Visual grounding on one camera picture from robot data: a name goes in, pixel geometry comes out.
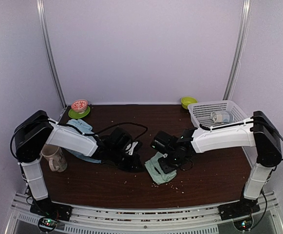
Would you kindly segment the white perforated plastic basket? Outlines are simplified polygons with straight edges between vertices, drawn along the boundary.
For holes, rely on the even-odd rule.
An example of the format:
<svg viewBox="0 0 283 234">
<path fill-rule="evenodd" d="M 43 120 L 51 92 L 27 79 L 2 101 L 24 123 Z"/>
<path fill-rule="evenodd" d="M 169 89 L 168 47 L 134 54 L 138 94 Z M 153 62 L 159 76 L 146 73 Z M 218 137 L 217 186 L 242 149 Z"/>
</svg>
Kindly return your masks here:
<svg viewBox="0 0 283 234">
<path fill-rule="evenodd" d="M 233 101 L 209 101 L 188 105 L 191 122 L 195 127 L 217 127 L 243 121 L 248 118 L 245 112 Z"/>
</svg>

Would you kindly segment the mint green panda towel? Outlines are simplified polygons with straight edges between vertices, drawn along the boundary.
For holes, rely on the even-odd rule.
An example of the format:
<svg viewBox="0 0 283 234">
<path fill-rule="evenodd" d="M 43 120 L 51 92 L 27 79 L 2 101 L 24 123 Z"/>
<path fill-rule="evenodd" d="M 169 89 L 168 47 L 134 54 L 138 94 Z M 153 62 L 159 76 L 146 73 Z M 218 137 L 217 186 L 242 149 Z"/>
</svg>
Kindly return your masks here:
<svg viewBox="0 0 283 234">
<path fill-rule="evenodd" d="M 176 170 L 167 174 L 163 172 L 158 162 L 160 158 L 164 157 L 161 153 L 157 152 L 151 159 L 145 162 L 145 167 L 149 175 L 157 185 L 168 183 L 177 176 Z"/>
</svg>

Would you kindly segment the light blue towel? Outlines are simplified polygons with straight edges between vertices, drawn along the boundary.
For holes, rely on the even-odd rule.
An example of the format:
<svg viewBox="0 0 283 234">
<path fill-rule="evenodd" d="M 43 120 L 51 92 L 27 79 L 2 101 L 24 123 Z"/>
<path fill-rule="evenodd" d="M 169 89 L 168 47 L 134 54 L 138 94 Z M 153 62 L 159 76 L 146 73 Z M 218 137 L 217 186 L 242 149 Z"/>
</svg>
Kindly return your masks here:
<svg viewBox="0 0 283 234">
<path fill-rule="evenodd" d="M 81 120 L 81 119 L 71 119 L 67 122 L 67 124 L 70 124 L 72 126 L 75 126 L 77 129 L 79 129 L 81 132 L 83 133 L 92 133 L 92 129 L 93 127 L 91 125 L 89 125 L 88 123 L 86 123 L 85 121 Z M 85 156 L 79 152 L 76 151 L 72 151 L 67 149 L 67 151 L 69 153 L 71 153 L 72 155 L 74 155 L 75 157 L 77 157 L 78 159 L 81 159 L 83 161 L 86 162 L 90 162 L 90 163 L 94 163 L 94 164 L 100 164 L 102 161 L 98 160 L 98 159 L 93 159 L 89 156 Z"/>
</svg>

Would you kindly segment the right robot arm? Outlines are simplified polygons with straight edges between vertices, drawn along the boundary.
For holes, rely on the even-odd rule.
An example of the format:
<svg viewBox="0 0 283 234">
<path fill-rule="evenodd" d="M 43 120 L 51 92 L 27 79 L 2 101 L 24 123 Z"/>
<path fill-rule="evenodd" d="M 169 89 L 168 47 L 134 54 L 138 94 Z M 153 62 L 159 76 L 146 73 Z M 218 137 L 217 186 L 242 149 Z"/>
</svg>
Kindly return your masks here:
<svg viewBox="0 0 283 234">
<path fill-rule="evenodd" d="M 270 119 L 262 112 L 242 121 L 217 127 L 200 125 L 186 129 L 180 137 L 159 131 L 151 147 L 162 154 L 159 165 L 169 173 L 189 161 L 193 155 L 211 150 L 233 147 L 255 147 L 257 158 L 243 188 L 240 201 L 235 204 L 239 215 L 247 214 L 267 183 L 271 172 L 282 160 L 280 134 Z"/>
</svg>

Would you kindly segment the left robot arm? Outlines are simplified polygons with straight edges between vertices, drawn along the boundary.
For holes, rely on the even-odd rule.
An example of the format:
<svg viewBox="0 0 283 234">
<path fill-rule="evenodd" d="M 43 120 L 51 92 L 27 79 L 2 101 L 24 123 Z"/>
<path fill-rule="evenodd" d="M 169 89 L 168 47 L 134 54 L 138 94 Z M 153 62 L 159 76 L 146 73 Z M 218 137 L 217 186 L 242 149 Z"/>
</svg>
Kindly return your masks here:
<svg viewBox="0 0 283 234">
<path fill-rule="evenodd" d="M 44 145 L 112 162 L 125 172 L 142 172 L 144 167 L 138 154 L 142 142 L 123 129 L 123 125 L 126 123 L 86 133 L 72 124 L 59 123 L 49 118 L 45 111 L 39 110 L 16 127 L 9 144 L 10 152 L 24 173 L 36 208 L 44 216 L 52 216 L 56 211 L 40 166 L 40 152 Z"/>
</svg>

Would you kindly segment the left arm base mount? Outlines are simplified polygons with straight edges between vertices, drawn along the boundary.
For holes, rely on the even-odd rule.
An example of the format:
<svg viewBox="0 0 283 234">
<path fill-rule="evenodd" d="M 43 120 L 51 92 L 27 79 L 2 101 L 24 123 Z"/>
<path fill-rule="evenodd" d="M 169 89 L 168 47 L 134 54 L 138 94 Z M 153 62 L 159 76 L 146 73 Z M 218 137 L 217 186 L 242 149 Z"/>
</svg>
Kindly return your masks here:
<svg viewBox="0 0 283 234">
<path fill-rule="evenodd" d="M 37 226 L 43 234 L 53 232 L 60 221 L 70 220 L 72 206 L 54 203 L 49 196 L 43 200 L 36 200 L 31 189 L 28 189 L 29 196 L 26 201 L 30 205 L 30 213 L 40 216 Z"/>
</svg>

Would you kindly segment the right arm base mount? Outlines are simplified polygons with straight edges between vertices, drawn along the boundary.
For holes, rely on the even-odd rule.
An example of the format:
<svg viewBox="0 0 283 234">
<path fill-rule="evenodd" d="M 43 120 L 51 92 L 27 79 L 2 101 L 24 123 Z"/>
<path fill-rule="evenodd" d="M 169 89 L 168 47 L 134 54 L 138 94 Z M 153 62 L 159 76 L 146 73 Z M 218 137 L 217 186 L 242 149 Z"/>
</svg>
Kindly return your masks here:
<svg viewBox="0 0 283 234">
<path fill-rule="evenodd" d="M 258 200 L 245 199 L 218 206 L 221 220 L 232 220 L 234 227 L 239 231 L 249 231 L 254 225 L 253 214 L 260 211 Z"/>
</svg>

